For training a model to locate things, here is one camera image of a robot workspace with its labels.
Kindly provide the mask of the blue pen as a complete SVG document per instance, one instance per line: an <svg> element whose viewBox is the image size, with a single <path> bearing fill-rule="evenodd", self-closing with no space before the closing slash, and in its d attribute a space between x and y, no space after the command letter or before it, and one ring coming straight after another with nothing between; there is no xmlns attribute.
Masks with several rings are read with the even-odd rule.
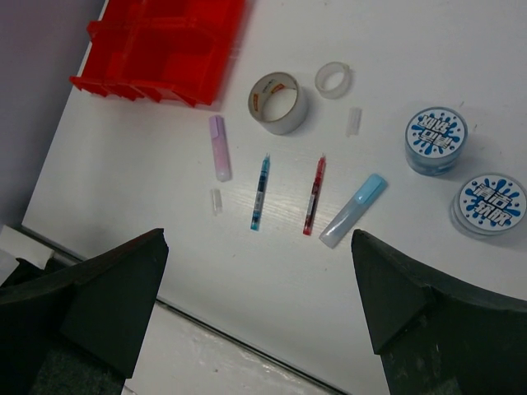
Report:
<svg viewBox="0 0 527 395"><path fill-rule="evenodd" d="M259 181L256 188L254 207L252 211L250 229L254 231L259 230L259 224L261 221L262 211L264 207L264 197L268 182L268 173L270 169L270 155L267 153L263 158L260 173Z"/></svg>

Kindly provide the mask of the pink highlighter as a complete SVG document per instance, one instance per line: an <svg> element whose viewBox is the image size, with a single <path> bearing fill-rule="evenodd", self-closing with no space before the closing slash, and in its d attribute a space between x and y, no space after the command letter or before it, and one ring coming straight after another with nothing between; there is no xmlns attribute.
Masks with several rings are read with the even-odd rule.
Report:
<svg viewBox="0 0 527 395"><path fill-rule="evenodd" d="M217 180L220 182L229 181L232 176L231 163L222 116L213 115L209 118L209 132Z"/></svg>

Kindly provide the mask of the blue highlighter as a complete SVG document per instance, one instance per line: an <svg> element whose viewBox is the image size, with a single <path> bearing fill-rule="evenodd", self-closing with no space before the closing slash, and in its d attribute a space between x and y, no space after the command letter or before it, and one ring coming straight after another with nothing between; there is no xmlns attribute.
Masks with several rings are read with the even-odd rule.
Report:
<svg viewBox="0 0 527 395"><path fill-rule="evenodd" d="M336 247L369 207L386 190L387 186L388 183L383 177L378 174L371 174L324 228L319 240L331 249Z"/></svg>

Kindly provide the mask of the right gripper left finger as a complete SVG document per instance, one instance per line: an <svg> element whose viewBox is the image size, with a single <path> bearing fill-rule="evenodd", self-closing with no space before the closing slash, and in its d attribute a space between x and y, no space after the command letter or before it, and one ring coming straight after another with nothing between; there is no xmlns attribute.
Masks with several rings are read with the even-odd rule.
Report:
<svg viewBox="0 0 527 395"><path fill-rule="evenodd" d="M1 284L1 392L120 394L168 255L157 228L72 266L18 258Z"/></svg>

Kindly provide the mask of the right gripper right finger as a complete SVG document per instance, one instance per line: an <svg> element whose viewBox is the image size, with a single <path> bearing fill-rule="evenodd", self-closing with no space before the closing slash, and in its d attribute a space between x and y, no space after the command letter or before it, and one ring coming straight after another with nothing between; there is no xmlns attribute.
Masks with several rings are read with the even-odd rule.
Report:
<svg viewBox="0 0 527 395"><path fill-rule="evenodd" d="M429 267L364 230L352 260L392 394L524 394L526 303Z"/></svg>

